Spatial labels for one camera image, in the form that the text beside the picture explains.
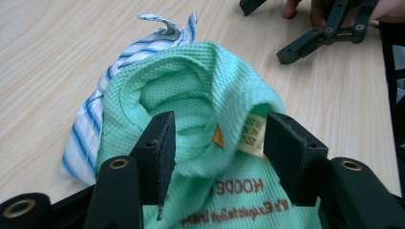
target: human hand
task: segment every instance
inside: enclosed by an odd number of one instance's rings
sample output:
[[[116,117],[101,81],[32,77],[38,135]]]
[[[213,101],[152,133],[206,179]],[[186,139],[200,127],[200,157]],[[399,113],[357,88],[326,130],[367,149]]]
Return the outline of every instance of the human hand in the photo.
[[[286,19],[294,17],[296,9],[301,0],[287,0],[283,11],[283,17]],[[358,15],[361,4],[348,12],[347,17],[342,23],[342,27],[351,26]],[[326,19],[333,6],[334,0],[311,0],[310,2],[310,21],[318,30],[325,27]],[[371,19],[384,22],[405,22],[405,1],[404,0],[379,0],[371,15]]]

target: orange tag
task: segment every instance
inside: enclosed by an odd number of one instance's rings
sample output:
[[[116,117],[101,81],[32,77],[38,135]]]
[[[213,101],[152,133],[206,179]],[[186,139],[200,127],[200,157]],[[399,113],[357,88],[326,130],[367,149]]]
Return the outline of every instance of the orange tag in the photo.
[[[214,138],[212,138],[212,141],[221,146],[224,147],[224,142],[223,142],[223,133],[221,132],[220,126],[217,126],[217,129],[215,130]]]

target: finger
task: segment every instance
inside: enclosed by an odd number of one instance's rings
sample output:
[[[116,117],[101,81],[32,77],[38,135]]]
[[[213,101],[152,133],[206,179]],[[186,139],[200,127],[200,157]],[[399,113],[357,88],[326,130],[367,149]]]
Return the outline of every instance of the finger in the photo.
[[[284,7],[283,17],[290,19],[295,16],[296,9],[301,0],[287,0],[286,6]]]
[[[310,2],[310,22],[317,30],[322,31],[328,16],[327,5],[322,0],[312,0]]]
[[[361,5],[362,3],[360,3],[355,8],[349,10],[340,27],[345,28],[345,27],[352,27],[354,25],[355,19],[357,18],[358,13],[360,12]]]

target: green garment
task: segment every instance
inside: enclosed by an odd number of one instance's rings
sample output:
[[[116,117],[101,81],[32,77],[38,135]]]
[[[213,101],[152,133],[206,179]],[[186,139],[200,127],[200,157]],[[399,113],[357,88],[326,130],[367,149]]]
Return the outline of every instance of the green garment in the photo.
[[[128,155],[151,118],[167,111],[176,118],[176,166],[162,220],[158,207],[144,206],[145,228],[320,227],[316,207],[292,206],[271,165],[238,148],[249,114],[285,112],[279,96],[211,42],[160,52],[113,79],[97,168]],[[224,147],[212,141],[217,126]]]

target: light wood surface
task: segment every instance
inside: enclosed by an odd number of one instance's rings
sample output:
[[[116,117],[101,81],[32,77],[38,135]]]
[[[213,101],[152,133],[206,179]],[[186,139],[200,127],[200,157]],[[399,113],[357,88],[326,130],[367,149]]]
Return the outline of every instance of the light wood surface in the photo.
[[[322,47],[283,66],[276,53],[310,28],[309,0],[292,20],[281,17],[284,4],[267,1],[244,17],[237,0],[1,1],[0,202],[29,192],[55,202],[81,190],[59,173],[76,111],[123,49],[164,26],[138,14],[184,27],[193,10],[197,42],[218,42],[250,63],[329,158],[361,160],[399,195],[378,29],[359,45]]]

